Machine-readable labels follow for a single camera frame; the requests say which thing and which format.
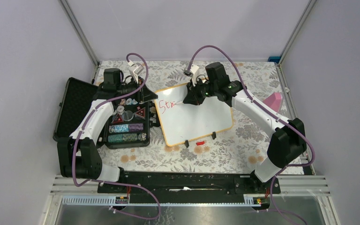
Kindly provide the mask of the pink wedge block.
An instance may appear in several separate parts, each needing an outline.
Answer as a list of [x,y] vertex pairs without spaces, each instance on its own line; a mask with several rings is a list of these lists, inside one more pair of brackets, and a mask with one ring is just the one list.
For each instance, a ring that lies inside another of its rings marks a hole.
[[270,96],[268,96],[265,100],[263,100],[263,103],[278,113],[282,108],[283,101],[284,101],[283,94],[280,92],[274,92]]

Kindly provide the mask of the black poker chip case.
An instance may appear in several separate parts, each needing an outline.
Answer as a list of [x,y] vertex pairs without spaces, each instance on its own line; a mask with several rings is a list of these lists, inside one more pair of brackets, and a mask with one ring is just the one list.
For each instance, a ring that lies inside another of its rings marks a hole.
[[[97,99],[108,100],[116,97],[117,91],[114,85],[116,80],[119,80],[119,78],[110,78],[108,82],[95,86],[73,77],[69,78],[63,101],[60,103],[61,109],[53,133],[54,141],[58,142],[61,138],[72,136],[72,132],[87,117],[92,101]],[[129,98],[122,99],[121,101],[125,102],[124,112],[122,114],[114,112],[106,119],[103,127],[99,130],[96,147],[100,148],[105,145],[110,149],[117,149],[148,146],[150,143],[150,126],[152,125],[149,121],[151,101],[141,101],[141,89],[129,96]],[[117,109],[120,102],[115,103],[113,101],[111,105],[114,109]],[[134,130],[133,132],[137,135],[145,133],[146,139],[128,142],[114,141],[114,135],[124,136],[125,134],[132,133],[129,129],[131,126],[141,127],[141,130]]]

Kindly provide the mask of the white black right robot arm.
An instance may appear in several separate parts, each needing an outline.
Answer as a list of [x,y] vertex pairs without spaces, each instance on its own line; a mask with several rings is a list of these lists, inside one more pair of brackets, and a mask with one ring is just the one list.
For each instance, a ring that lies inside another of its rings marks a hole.
[[231,81],[224,66],[214,62],[205,67],[207,78],[201,79],[199,67],[184,70],[190,77],[184,104],[202,105],[206,98],[216,97],[229,107],[244,113],[270,138],[267,158],[251,173],[250,187],[262,193],[269,180],[307,149],[303,122],[280,115],[255,98],[240,80]]

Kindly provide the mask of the floral patterned table mat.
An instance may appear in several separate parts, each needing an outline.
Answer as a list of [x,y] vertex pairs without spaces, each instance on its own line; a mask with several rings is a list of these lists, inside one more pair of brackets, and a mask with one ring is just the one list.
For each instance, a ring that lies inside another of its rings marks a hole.
[[[224,62],[231,80],[242,76],[246,87],[260,100],[281,92],[276,65],[272,62]],[[233,111],[233,127],[216,139],[205,137],[185,145],[167,146],[161,128],[150,129],[146,147],[98,149],[103,163],[127,171],[250,173],[266,158],[268,136],[246,115]]]

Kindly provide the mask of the red marker cap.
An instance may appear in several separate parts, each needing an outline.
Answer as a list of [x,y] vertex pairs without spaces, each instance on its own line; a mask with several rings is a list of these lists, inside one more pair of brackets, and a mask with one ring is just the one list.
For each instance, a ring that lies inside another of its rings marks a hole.
[[197,146],[201,146],[201,145],[204,145],[204,144],[205,144],[205,141],[201,141],[201,142],[196,143]]

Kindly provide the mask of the yellow framed whiteboard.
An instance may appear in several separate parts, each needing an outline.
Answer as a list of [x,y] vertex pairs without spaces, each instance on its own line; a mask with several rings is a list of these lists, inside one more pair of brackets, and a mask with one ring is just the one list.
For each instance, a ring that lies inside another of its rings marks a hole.
[[167,146],[175,146],[219,133],[233,127],[232,109],[216,97],[208,97],[201,105],[181,104],[186,83],[156,91],[157,116]]

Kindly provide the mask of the blue corner bracket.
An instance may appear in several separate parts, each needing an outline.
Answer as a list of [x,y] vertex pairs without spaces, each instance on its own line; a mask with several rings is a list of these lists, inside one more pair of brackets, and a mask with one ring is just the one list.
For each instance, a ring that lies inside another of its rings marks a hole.
[[279,63],[281,60],[281,56],[270,56],[268,58],[268,62],[274,62],[274,63]]

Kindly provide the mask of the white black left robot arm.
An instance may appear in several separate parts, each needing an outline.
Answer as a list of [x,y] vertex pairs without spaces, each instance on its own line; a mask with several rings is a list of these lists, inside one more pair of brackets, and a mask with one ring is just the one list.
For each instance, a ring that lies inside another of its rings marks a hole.
[[69,79],[54,131],[63,177],[109,182],[116,193],[127,181],[121,167],[104,164],[98,149],[145,147],[150,143],[150,103],[158,98],[138,74],[118,68],[103,72],[98,86]]

